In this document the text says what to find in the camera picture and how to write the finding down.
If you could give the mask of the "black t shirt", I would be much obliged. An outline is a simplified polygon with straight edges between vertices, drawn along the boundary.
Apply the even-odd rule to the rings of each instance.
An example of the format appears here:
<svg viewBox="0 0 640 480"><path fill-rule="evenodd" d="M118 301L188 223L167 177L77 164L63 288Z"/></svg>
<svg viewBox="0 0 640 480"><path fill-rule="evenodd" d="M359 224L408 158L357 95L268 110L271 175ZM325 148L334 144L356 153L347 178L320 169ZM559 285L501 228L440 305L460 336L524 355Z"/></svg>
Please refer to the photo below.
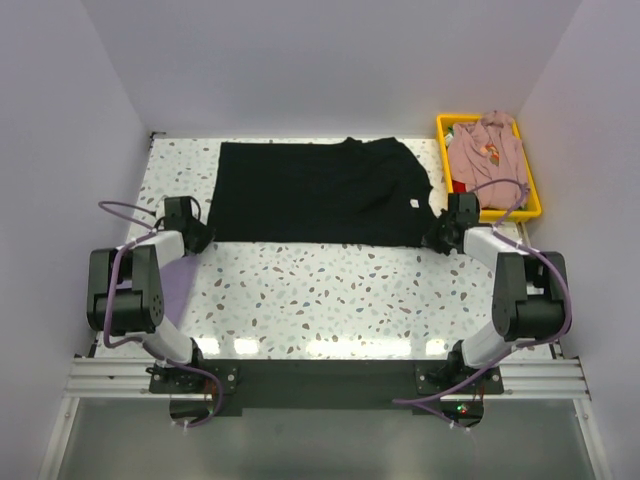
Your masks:
<svg viewBox="0 0 640 480"><path fill-rule="evenodd" d="M217 241L419 247L435 224L426 170L395 138L225 142L207 225Z"/></svg>

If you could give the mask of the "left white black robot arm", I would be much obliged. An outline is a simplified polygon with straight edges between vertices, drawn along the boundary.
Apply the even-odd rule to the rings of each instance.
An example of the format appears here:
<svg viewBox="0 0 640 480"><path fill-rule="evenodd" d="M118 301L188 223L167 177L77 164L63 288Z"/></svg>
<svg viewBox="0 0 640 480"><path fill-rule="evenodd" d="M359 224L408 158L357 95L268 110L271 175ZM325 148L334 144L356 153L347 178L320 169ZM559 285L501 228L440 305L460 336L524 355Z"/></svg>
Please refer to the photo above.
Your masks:
<svg viewBox="0 0 640 480"><path fill-rule="evenodd" d="M86 316L103 345L136 343L185 392L200 390L207 368L196 341L180 331L198 270L198 255L213 240L192 196L167 197L158 212L143 209L155 223L134 222L146 232L89 256Z"/></svg>

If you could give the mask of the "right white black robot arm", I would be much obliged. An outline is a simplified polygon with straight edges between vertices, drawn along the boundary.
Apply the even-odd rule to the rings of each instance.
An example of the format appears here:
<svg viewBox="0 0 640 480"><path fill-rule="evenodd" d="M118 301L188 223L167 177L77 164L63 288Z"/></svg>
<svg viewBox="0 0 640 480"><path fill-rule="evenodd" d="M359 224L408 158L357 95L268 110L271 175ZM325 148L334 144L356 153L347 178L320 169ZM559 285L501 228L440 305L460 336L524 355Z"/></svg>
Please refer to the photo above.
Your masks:
<svg viewBox="0 0 640 480"><path fill-rule="evenodd" d="M496 226L480 223L479 217L474 194L450 194L448 208L424 238L425 246L438 253L456 251L480 262L494 280L491 319L447 355L445 379L459 393L469 392L480 382L480 370L515 349L552 343L572 324L563 255L540 252L510 239Z"/></svg>

